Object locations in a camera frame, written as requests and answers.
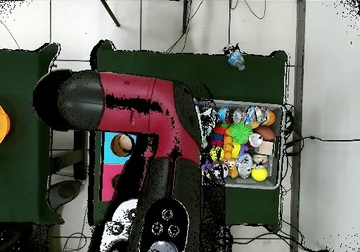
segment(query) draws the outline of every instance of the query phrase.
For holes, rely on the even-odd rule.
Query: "metal leg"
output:
[[[116,26],[120,27],[119,21],[117,21],[114,13],[111,11],[111,9],[110,9],[108,3],[106,2],[106,0],[100,0],[100,1],[101,1],[101,3],[104,5],[104,7],[106,8],[106,11],[109,13],[112,21],[114,21],[114,24],[115,24]]]
[[[188,1],[184,0],[184,10],[183,10],[183,34],[188,28]]]

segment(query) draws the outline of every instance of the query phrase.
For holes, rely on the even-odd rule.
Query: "pink box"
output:
[[[99,196],[101,201],[111,201],[111,198],[114,194],[114,188],[111,184],[115,175],[118,175],[122,172],[123,164],[103,164],[103,178],[100,177],[99,182]]]

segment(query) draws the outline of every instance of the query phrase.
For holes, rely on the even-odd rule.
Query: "green mat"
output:
[[[188,85],[197,99],[214,99],[283,104],[287,56],[283,51],[270,56],[245,55],[245,69],[227,63],[224,55],[116,51],[109,41],[93,50],[92,67],[132,75],[177,80]],[[98,200],[101,138],[96,135],[94,222],[101,221],[108,203]],[[226,223],[268,225],[278,229],[280,188],[274,190],[226,188]]]
[[[0,144],[0,222],[62,223],[46,202],[50,129],[35,115],[32,91],[59,46],[0,50],[0,105],[11,128]]]

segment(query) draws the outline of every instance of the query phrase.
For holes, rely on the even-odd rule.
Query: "plastic bottle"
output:
[[[233,67],[237,67],[240,71],[245,69],[245,60],[239,51],[235,51],[230,54],[228,63],[230,63]]]

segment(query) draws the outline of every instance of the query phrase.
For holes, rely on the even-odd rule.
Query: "yellow ball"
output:
[[[262,182],[267,178],[266,168],[254,168],[251,170],[251,176],[255,181]]]
[[[215,146],[210,150],[210,157],[214,162],[224,159],[225,152],[220,146]]]

